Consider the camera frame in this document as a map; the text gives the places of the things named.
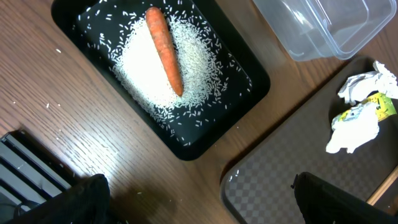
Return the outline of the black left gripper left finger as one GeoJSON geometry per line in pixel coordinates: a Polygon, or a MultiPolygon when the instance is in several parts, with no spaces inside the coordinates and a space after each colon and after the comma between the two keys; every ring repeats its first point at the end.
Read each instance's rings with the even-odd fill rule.
{"type": "Polygon", "coordinates": [[[109,209],[110,190],[103,174],[93,175],[50,200],[31,200],[13,210],[7,224],[126,224],[109,209]]]}

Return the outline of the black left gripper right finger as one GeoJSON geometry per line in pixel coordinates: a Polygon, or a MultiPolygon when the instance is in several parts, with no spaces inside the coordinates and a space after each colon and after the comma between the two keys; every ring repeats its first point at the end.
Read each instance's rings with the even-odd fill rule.
{"type": "Polygon", "coordinates": [[[397,224],[397,217],[309,172],[297,174],[291,187],[306,224],[397,224]]]}

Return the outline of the wooden chopstick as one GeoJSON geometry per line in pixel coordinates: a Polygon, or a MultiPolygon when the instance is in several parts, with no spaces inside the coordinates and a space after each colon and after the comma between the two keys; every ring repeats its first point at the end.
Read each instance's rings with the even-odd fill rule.
{"type": "Polygon", "coordinates": [[[375,205],[375,203],[382,197],[386,190],[396,181],[398,176],[398,166],[387,176],[377,190],[368,198],[367,203],[375,205]]]}

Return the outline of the white napkin wrapper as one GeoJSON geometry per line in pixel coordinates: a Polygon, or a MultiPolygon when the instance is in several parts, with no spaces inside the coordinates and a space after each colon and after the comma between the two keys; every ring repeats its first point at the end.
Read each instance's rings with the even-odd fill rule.
{"type": "Polygon", "coordinates": [[[331,122],[333,131],[326,152],[335,154],[340,149],[354,153],[359,146],[373,140],[379,133],[377,104],[360,103],[337,115],[331,122]]]}

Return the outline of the yellow green snack wrapper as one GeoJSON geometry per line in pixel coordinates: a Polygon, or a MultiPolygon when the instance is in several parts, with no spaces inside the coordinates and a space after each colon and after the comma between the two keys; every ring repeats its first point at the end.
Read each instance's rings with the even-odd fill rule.
{"type": "Polygon", "coordinates": [[[375,93],[362,101],[362,103],[369,102],[377,104],[376,115],[379,122],[397,114],[393,101],[383,93],[375,93]]]}

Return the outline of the white paper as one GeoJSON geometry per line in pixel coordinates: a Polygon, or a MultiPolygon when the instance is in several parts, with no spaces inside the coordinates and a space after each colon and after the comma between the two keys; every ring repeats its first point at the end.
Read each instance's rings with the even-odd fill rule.
{"type": "Polygon", "coordinates": [[[397,99],[397,77],[377,60],[373,68],[375,71],[349,77],[337,95],[352,106],[357,101],[365,100],[374,91],[397,99]]]}

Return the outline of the orange carrot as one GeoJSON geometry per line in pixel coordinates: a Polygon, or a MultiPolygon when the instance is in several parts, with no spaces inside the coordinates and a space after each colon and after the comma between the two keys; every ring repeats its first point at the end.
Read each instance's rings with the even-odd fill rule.
{"type": "Polygon", "coordinates": [[[146,23],[170,86],[177,96],[182,96],[183,82],[164,14],[158,7],[150,7],[146,10],[146,23]]]}

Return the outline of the brown serving tray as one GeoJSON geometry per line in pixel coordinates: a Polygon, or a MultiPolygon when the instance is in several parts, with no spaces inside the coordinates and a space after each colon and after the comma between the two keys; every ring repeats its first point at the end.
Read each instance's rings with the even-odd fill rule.
{"type": "MultiPolygon", "coordinates": [[[[353,154],[329,154],[331,121],[348,109],[337,93],[348,77],[373,69],[371,57],[358,57],[338,72],[250,153],[221,182],[220,197],[238,223],[303,223],[291,185],[310,172],[367,202],[397,166],[397,116],[381,121],[376,139],[353,154]]],[[[375,203],[397,209],[397,179],[375,203]]]]}

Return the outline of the black shallow tray bin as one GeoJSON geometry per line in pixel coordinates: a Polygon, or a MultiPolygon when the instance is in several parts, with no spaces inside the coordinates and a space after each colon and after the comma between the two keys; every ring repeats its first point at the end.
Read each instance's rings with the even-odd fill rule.
{"type": "Polygon", "coordinates": [[[56,0],[51,15],[181,160],[200,157],[269,91],[268,74],[215,1],[56,0]],[[182,96],[149,34],[150,7],[166,18],[182,96]]]}

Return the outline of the pile of white rice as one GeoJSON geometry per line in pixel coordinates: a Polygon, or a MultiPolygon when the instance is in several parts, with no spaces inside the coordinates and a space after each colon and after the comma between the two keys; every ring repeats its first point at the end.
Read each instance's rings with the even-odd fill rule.
{"type": "Polygon", "coordinates": [[[122,87],[166,138],[188,147],[218,127],[252,91],[252,81],[191,1],[96,1],[72,17],[122,87]],[[183,95],[170,86],[146,24],[158,7],[170,31],[183,95]]]}

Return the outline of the clear plastic bin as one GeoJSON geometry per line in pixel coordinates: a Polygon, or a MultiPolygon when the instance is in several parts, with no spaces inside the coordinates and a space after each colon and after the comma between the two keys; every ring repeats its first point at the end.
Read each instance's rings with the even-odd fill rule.
{"type": "Polygon", "coordinates": [[[396,0],[256,0],[256,7],[298,62],[360,51],[395,16],[396,0]]]}

